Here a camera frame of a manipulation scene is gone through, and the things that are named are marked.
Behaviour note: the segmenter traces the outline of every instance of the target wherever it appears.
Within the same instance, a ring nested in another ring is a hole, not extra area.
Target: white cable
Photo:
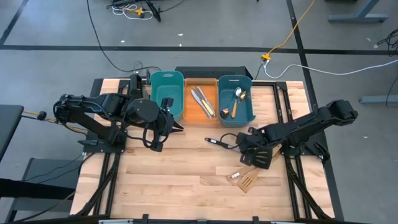
[[[318,70],[318,69],[315,69],[315,68],[309,68],[309,67],[306,67],[306,66],[303,66],[303,65],[292,64],[292,65],[289,65],[287,68],[285,68],[285,70],[284,70],[278,77],[273,77],[273,76],[270,76],[270,75],[267,73],[267,65],[268,65],[268,63],[269,63],[269,60],[267,60],[267,61],[266,61],[266,64],[264,65],[264,73],[265,73],[269,78],[278,79],[278,78],[282,77],[282,75],[284,75],[285,72],[286,72],[290,67],[297,66],[297,67],[307,68],[307,69],[309,69],[309,70],[313,70],[313,71],[320,72],[320,73],[325,73],[325,74],[330,74],[330,75],[351,75],[351,74],[354,74],[354,73],[357,73],[357,72],[362,72],[362,71],[365,71],[365,70],[368,70],[368,69],[379,68],[379,67],[387,66],[387,65],[390,65],[390,64],[396,63],[396,62],[398,62],[398,60],[393,60],[392,62],[385,63],[385,64],[382,64],[382,65],[370,66],[370,67],[367,67],[367,68],[362,68],[362,69],[359,69],[359,70],[357,70],[357,71],[347,72],[347,73],[326,72],[326,71]]]
[[[126,9],[136,10],[136,9],[138,9],[138,7],[135,4],[130,4],[130,5],[127,5],[126,7],[114,7],[114,6],[112,6],[112,13],[117,15],[117,16],[124,15],[128,19],[136,19],[136,20],[149,20],[149,19],[152,19],[154,17],[154,15],[153,15],[153,13],[151,11],[143,11],[142,12],[142,13],[150,13],[151,14],[150,18],[129,17],[126,14],[126,11],[128,11]]]

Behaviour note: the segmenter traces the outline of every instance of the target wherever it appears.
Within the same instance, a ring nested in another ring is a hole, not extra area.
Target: knife
[[[200,86],[197,86],[197,89],[198,89],[198,92],[200,93],[202,99],[204,99],[204,101],[206,102],[206,103],[204,103],[204,105],[205,105],[206,109],[209,111],[209,114],[212,116],[216,116],[215,112],[214,112],[214,108],[212,107],[211,103],[205,97],[205,94],[201,90]]]
[[[203,108],[203,110],[205,111],[207,117],[209,117],[211,119],[211,115],[209,114],[209,112],[206,110],[205,106],[203,105],[203,103],[200,100],[200,97],[198,96],[198,93],[192,89],[191,90],[192,96],[193,98],[199,103],[199,105]]]

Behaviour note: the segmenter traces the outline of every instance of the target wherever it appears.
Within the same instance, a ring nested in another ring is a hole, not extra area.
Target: yellow extension cord
[[[27,110],[24,110],[24,113],[26,113],[26,114],[31,114],[31,115],[36,115],[36,116],[39,115],[39,113],[37,113],[37,112],[27,111]],[[51,121],[51,122],[55,123],[55,121],[56,121],[57,119],[51,118],[51,117],[45,117],[45,120]],[[70,128],[70,129],[72,129],[72,130],[74,130],[74,131],[76,131],[77,133],[86,134],[86,133],[85,133],[82,129],[80,129],[80,128],[73,127],[73,126],[69,126],[69,125],[67,125],[67,127]]]
[[[300,19],[297,21],[296,25],[293,27],[292,31],[290,32],[290,34],[287,36],[285,42],[283,42],[282,44],[274,47],[273,49],[271,49],[268,53],[266,53],[265,55],[261,55],[261,58],[263,60],[271,60],[271,52],[273,52],[275,49],[278,49],[279,47],[282,47],[283,45],[285,45],[287,43],[287,41],[290,39],[290,37],[292,36],[292,34],[294,33],[294,30],[297,28],[297,26],[299,25],[300,21],[304,18],[304,16],[307,14],[307,12],[311,9],[313,3],[315,2],[315,0],[312,0],[311,5],[307,8],[307,10],[304,12],[304,14],[300,17]]]

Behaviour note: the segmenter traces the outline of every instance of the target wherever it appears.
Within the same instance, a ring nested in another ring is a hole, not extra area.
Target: teal bin
[[[184,108],[184,76],[176,71],[155,72],[150,76],[150,83],[152,85],[150,100],[161,106],[163,98],[173,98],[174,103],[170,107],[170,113],[175,121],[181,119]]]
[[[220,110],[226,108],[234,95],[237,87],[242,91],[246,91],[246,98],[240,101],[236,107],[235,119],[231,118],[234,101],[229,106],[229,115],[222,118],[220,115],[220,122],[226,128],[241,128],[246,126],[256,118],[253,114],[253,105],[251,101],[251,85],[250,78],[240,75],[224,75],[218,80],[218,108]]]

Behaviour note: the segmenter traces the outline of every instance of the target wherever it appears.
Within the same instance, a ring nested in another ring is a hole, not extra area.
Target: spoon
[[[228,109],[229,106],[231,105],[232,101],[235,98],[241,96],[241,93],[242,93],[242,89],[240,87],[236,87],[235,90],[234,90],[234,94],[232,95],[231,100],[228,103],[228,106],[220,111],[220,114],[221,114],[222,118],[226,118],[229,115],[229,109]]]
[[[246,91],[242,91],[241,94],[239,94],[239,96],[237,96],[237,98],[235,99],[234,107],[232,109],[232,114],[231,114],[232,119],[235,119],[236,108],[238,107],[238,103],[241,100],[244,100],[245,98],[246,98]]]

